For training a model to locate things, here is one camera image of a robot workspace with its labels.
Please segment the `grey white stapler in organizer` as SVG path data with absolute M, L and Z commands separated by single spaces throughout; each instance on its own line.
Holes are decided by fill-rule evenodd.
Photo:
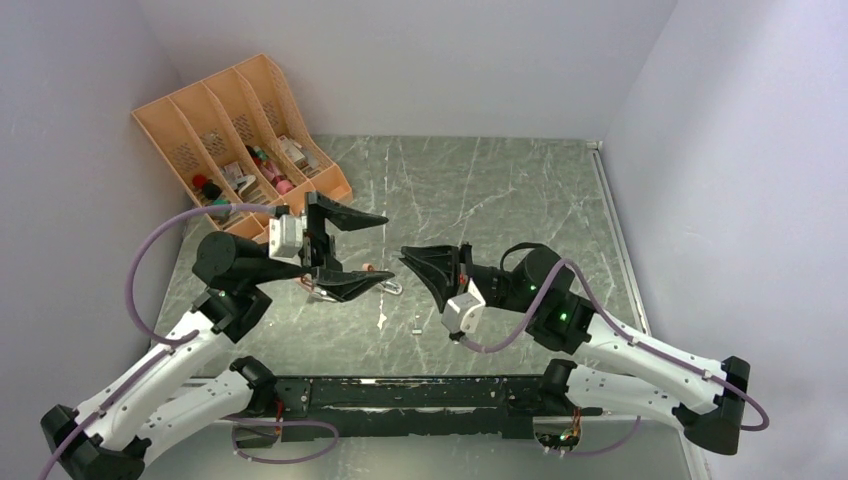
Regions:
M 240 198 L 249 196 L 258 188 L 257 179 L 254 175 L 245 175 L 236 180 L 236 193 Z

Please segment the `red round stamp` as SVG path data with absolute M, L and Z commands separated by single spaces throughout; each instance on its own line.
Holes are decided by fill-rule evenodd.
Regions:
M 202 174 L 197 174 L 192 178 L 192 184 L 195 188 L 202 188 L 208 181 L 207 177 Z

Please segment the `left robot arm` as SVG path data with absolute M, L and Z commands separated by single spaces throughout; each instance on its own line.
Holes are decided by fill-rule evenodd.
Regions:
M 154 335 L 153 347 L 96 395 L 76 407 L 56 405 L 42 417 L 51 452 L 42 477 L 60 466 L 73 479 L 137 479 L 167 450 L 217 421 L 257 427 L 263 437 L 287 427 L 277 378 L 254 357 L 235 360 L 205 387 L 189 393 L 181 387 L 260 323 L 272 303 L 263 284 L 302 279 L 311 293 L 343 303 L 390 280 L 389 271 L 346 270 L 326 230 L 369 229 L 387 218 L 317 191 L 307 193 L 299 214 L 254 203 L 195 209 L 199 216 L 242 212 L 268 218 L 267 241 L 225 231 L 201 241 L 193 272 L 204 288 L 175 327 Z

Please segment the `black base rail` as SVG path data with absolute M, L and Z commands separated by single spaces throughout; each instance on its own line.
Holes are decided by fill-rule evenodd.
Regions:
M 342 437 L 498 434 L 532 439 L 537 423 L 570 422 L 573 409 L 542 397 L 540 375 L 343 377 L 279 376 L 241 418 L 284 422 L 285 442 Z

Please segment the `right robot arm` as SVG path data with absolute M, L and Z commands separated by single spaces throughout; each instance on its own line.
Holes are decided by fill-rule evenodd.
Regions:
M 576 416 L 600 408 L 643 416 L 680 430 L 720 455 L 739 448 L 749 364 L 718 361 L 672 347 L 616 319 L 576 265 L 546 245 L 523 242 L 511 270 L 474 262 L 469 244 L 404 246 L 401 261 L 424 284 L 452 341 L 492 354 L 526 333 L 560 353 L 543 375 L 539 398 L 549 413 Z

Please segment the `black round stamp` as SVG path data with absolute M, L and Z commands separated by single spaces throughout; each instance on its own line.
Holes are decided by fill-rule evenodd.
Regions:
M 204 183 L 200 187 L 202 195 L 209 201 L 216 201 L 222 195 L 221 188 L 212 181 Z

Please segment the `peach plastic file organizer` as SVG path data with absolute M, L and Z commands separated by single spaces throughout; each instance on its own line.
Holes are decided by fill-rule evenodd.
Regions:
M 283 71 L 265 54 L 139 107 L 132 117 L 197 206 L 286 205 L 298 213 L 311 191 L 342 203 L 353 198 L 341 167 L 307 130 Z M 321 172 L 308 178 L 298 170 L 280 147 L 281 135 L 311 152 Z M 295 188 L 280 195 L 257 169 L 247 145 L 261 148 Z M 258 188 L 249 196 L 240 198 L 222 176 L 220 168 L 232 162 L 240 164 L 244 175 L 256 177 Z M 193 186 L 197 174 L 221 188 L 219 199 L 209 201 Z

